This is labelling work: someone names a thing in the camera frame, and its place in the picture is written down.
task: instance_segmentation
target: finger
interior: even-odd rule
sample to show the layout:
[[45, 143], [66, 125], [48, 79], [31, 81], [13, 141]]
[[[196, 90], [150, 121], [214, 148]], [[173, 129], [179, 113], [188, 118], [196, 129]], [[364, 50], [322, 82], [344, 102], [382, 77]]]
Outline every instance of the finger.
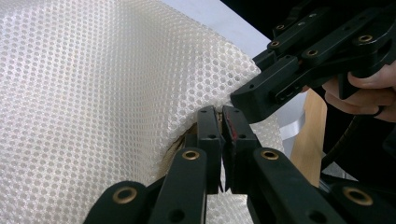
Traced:
[[337, 109], [353, 115], [373, 115], [378, 111], [377, 105], [368, 105], [368, 106], [357, 106], [348, 104], [335, 96], [329, 94], [328, 92], [324, 95], [327, 103], [333, 105]]
[[[335, 98], [338, 97], [337, 78], [323, 85], [323, 89]], [[396, 92], [392, 89], [359, 90], [344, 100], [345, 103], [356, 106], [392, 105], [396, 101]]]
[[350, 73], [347, 76], [350, 84], [362, 89], [383, 89], [396, 86], [396, 61], [385, 64], [377, 73], [370, 77], [358, 78]]

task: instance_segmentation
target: perforated fabric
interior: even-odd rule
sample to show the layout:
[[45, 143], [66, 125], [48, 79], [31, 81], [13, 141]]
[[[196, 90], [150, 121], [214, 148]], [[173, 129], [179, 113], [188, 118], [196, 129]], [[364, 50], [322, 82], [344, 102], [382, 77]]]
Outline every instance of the perforated fabric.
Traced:
[[[158, 1], [5, 0], [0, 31], [0, 223], [81, 223], [114, 183], [150, 184], [195, 112], [259, 73]], [[211, 197], [208, 222], [249, 223], [244, 200]]]

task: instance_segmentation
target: metal screw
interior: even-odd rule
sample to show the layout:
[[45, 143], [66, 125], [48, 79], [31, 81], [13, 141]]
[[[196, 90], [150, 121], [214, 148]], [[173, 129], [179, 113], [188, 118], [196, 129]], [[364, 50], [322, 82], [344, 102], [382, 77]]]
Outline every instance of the metal screw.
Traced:
[[194, 161], [199, 158], [199, 153], [197, 151], [189, 150], [183, 153], [182, 157], [189, 161]]
[[272, 47], [276, 47], [276, 46], [278, 46], [279, 44], [280, 44], [279, 41], [273, 41], [273, 42], [271, 42], [271, 46], [272, 46]]
[[306, 55], [308, 55], [308, 56], [315, 56], [315, 55], [317, 55], [317, 54], [318, 54], [318, 51], [315, 50], [315, 49], [311, 49], [311, 50], [309, 50], [309, 51], [306, 53]]
[[129, 203], [136, 198], [137, 190], [132, 187], [122, 187], [117, 189], [113, 194], [113, 201], [115, 203], [124, 204]]
[[361, 35], [359, 36], [359, 42], [366, 43], [373, 39], [372, 35]]
[[364, 191], [352, 187], [343, 188], [344, 195], [352, 202], [363, 205], [370, 206], [373, 204], [373, 199], [365, 193]]
[[265, 158], [269, 161], [275, 161], [279, 158], [279, 155], [277, 155], [275, 152], [269, 151], [269, 150], [263, 150], [261, 154], [262, 154], [263, 158]]

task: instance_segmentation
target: wooden surface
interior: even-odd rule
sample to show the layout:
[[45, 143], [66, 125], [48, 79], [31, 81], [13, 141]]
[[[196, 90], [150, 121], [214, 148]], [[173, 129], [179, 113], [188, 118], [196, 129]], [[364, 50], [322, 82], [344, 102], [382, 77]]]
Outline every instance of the wooden surface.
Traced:
[[317, 187], [320, 175], [327, 106], [320, 96], [314, 91], [309, 90], [306, 96], [304, 110], [305, 124], [295, 138], [290, 160], [305, 178]]

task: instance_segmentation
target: black cable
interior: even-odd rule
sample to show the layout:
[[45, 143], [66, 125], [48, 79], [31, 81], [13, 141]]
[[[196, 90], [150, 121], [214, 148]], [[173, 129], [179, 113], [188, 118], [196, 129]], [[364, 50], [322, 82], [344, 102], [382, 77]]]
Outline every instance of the black cable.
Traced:
[[338, 157], [340, 157], [348, 146], [352, 143], [351, 139], [355, 134], [357, 134], [358, 129], [361, 125], [361, 121], [366, 119], [365, 116], [355, 116], [352, 121], [350, 121], [349, 126], [346, 128], [344, 134], [340, 137], [338, 142], [332, 147], [329, 153], [323, 157], [321, 161], [320, 171], [326, 169], [330, 164], [332, 164]]

